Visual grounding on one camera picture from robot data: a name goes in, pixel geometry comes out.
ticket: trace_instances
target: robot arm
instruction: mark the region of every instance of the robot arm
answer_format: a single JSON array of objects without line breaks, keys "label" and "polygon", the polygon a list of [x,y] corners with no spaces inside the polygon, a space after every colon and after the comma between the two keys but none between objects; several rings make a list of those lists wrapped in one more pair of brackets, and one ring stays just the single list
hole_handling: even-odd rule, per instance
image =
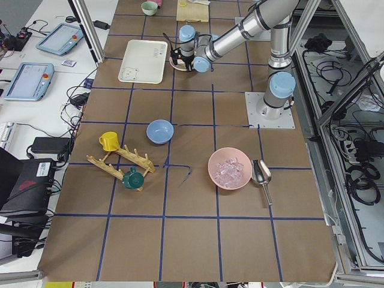
[{"label": "robot arm", "polygon": [[194,68],[206,72],[211,63],[251,39],[263,30],[271,29],[271,58],[269,65],[284,68],[290,64],[289,26],[290,15],[299,0],[261,0],[235,27],[216,40],[202,37],[199,42]]}]

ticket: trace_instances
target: cutting board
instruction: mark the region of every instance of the cutting board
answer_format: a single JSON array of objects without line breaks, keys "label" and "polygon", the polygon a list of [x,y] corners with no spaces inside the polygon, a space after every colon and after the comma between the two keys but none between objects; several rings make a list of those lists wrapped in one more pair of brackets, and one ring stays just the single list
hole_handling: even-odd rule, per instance
[{"label": "cutting board", "polygon": [[[186,6],[182,7],[180,3],[186,3]],[[178,9],[176,12],[177,21],[196,21],[196,22],[208,22],[209,10],[207,5],[188,2],[188,0],[178,0]]]}]

